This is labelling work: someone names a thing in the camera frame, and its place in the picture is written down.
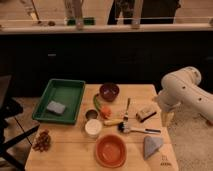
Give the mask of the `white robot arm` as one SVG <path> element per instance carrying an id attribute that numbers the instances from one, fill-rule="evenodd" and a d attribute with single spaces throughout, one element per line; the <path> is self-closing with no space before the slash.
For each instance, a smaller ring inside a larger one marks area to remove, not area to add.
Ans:
<path id="1" fill-rule="evenodd" d="M 213 124 L 213 94 L 199 87 L 201 79 L 200 71 L 191 66 L 170 72 L 161 79 L 162 89 L 155 101 L 161 109 L 163 126 L 171 123 L 173 110 L 180 103 L 193 107 Z"/>

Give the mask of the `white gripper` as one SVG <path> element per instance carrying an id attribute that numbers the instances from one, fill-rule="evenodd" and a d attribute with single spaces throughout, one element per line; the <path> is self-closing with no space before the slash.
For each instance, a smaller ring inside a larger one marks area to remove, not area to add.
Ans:
<path id="1" fill-rule="evenodd" d="M 154 98 L 154 101 L 163 112 L 166 112 L 162 116 L 162 124 L 164 127 L 168 127 L 174 117 L 174 113 L 171 111 L 179 106 L 180 102 L 169 95 L 165 90 L 161 90 Z"/>

